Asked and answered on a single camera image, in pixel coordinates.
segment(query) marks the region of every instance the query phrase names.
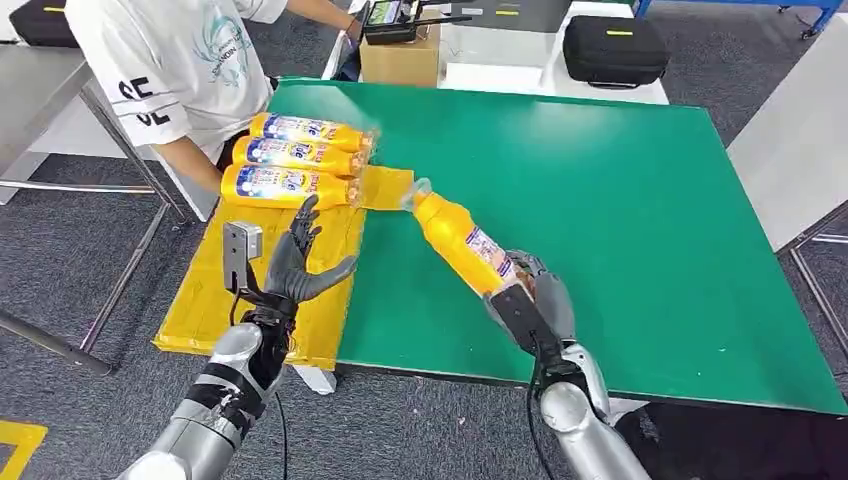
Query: white t-shirt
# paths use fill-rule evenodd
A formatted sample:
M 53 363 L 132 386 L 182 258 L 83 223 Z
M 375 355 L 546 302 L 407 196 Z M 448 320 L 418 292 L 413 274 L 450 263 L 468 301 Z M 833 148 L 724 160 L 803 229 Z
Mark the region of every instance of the white t-shirt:
M 68 0 L 65 15 L 133 145 L 188 135 L 218 161 L 265 110 L 271 85 L 240 17 L 286 0 Z

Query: yellow bottle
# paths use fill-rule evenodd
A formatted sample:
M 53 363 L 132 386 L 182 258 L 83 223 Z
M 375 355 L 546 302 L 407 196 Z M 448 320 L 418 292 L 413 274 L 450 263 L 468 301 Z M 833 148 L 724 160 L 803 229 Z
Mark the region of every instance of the yellow bottle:
M 250 135 L 290 142 L 321 142 L 346 152 L 370 153 L 373 136 L 349 125 L 310 118 L 260 113 L 250 122 Z
M 313 193 L 315 210 L 337 205 L 358 206 L 359 180 L 329 173 L 264 165 L 230 165 L 221 179 L 221 196 L 246 207 L 300 208 Z
M 424 238 L 479 296 L 497 293 L 529 278 L 480 227 L 462 205 L 433 193 L 430 180 L 415 182 L 403 199 L 404 210 L 421 224 Z
M 340 177 L 359 175 L 365 166 L 364 154 L 350 153 L 326 143 L 289 142 L 262 137 L 242 137 L 233 147 L 233 163 L 262 163 L 278 167 L 303 168 Z

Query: metal frame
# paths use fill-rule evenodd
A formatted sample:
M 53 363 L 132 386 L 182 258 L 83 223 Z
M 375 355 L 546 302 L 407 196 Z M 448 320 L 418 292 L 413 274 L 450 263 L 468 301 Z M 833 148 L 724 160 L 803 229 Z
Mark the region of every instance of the metal frame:
M 50 333 L 31 325 L 20 318 L 17 318 L 10 313 L 0 309 L 0 327 L 5 328 L 17 335 L 20 335 L 38 345 L 41 345 L 48 350 L 51 350 L 67 359 L 75 365 L 82 365 L 92 369 L 95 373 L 106 375 L 113 370 L 113 366 L 91 354 L 97 338 L 100 336 L 103 327 L 106 325 L 115 305 L 121 298 L 127 283 L 138 267 L 142 256 L 147 251 L 162 219 L 167 211 L 171 211 L 177 219 L 178 225 L 184 225 L 189 222 L 189 218 L 183 213 L 179 205 L 174 201 L 173 197 L 165 190 L 165 187 L 156 179 L 153 172 L 147 167 L 135 149 L 131 146 L 120 127 L 115 123 L 109 113 L 97 100 L 97 96 L 89 85 L 82 87 L 79 92 L 79 97 L 85 103 L 86 107 L 91 111 L 100 125 L 106 130 L 115 144 L 121 149 L 126 157 L 135 164 L 141 172 L 147 186 L 114 186 L 114 185 L 66 185 L 43 182 L 29 181 L 9 181 L 0 180 L 0 186 L 30 188 L 38 190 L 63 190 L 75 192 L 114 192 L 114 193 L 129 193 L 129 194 L 152 194 L 155 193 L 162 200 L 159 210 L 154 215 L 153 220 L 141 237 L 138 245 L 127 262 L 121 276 L 112 287 L 106 302 L 95 317 L 94 322 L 89 327 L 88 333 L 85 335 L 79 348 L 68 344 L 65 340 L 58 338 Z
M 815 273 L 813 273 L 813 270 L 807 264 L 807 260 L 801 252 L 801 247 L 810 241 L 848 245 L 848 236 L 821 233 L 824 229 L 829 227 L 834 220 L 845 213 L 848 213 L 848 202 L 843 203 L 825 218 L 810 227 L 807 231 L 803 232 L 783 250 L 789 252 L 790 257 L 792 257 L 792 261 L 801 272 L 801 277 L 803 278 L 804 283 L 807 284 L 807 288 L 809 288 L 810 292 L 812 292 L 813 298 L 816 300 L 816 304 L 818 304 L 819 309 L 821 309 L 822 314 L 827 320 L 827 323 L 830 325 L 831 330 L 833 330 L 834 335 L 836 335 L 836 340 L 839 342 L 839 347 L 842 349 L 842 353 L 848 356 L 848 331 L 845 330 L 845 327 L 839 321 L 839 316 L 830 304 L 827 294 L 825 294 L 824 289 L 821 284 L 819 284 Z

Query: person's arm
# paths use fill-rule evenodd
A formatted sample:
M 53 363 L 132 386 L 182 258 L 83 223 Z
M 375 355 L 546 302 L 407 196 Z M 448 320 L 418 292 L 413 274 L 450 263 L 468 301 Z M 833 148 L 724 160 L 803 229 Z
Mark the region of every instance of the person's arm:
M 360 26 L 353 23 L 353 17 L 330 0 L 234 0 L 241 16 L 255 22 L 274 23 L 286 9 L 296 15 L 314 20 L 324 25 L 346 30 L 349 34 L 358 33 Z
M 151 145 L 210 192 L 221 175 L 186 135 L 188 116 L 171 78 L 122 2 L 68 0 L 65 17 L 115 115 L 135 146 Z
M 190 138 L 184 136 L 173 142 L 153 145 L 153 148 L 174 169 L 188 175 L 205 190 L 214 193 L 221 190 L 221 172 Z
M 330 0 L 289 0 L 286 10 L 339 30 L 347 30 L 353 23 L 353 17 Z

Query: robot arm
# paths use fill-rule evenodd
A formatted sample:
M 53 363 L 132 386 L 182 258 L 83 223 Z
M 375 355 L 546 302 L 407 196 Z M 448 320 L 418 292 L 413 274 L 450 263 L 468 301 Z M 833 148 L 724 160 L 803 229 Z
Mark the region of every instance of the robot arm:
M 348 257 L 322 274 L 306 272 L 306 257 L 320 232 L 320 227 L 312 228 L 316 202 L 317 196 L 307 199 L 280 238 L 265 291 L 256 285 L 248 263 L 261 254 L 261 231 L 249 224 L 227 224 L 225 283 L 256 308 L 218 340 L 170 424 L 119 480 L 211 480 L 223 475 L 282 379 L 298 304 L 338 284 L 355 268 L 356 259 Z
M 534 280 L 535 299 L 516 284 L 485 296 L 484 303 L 513 341 L 536 357 L 542 417 L 569 465 L 582 480 L 650 480 L 608 423 L 603 376 L 591 353 L 577 343 L 565 285 L 538 258 L 523 252 L 510 257 Z M 536 377 L 528 388 L 536 387 Z

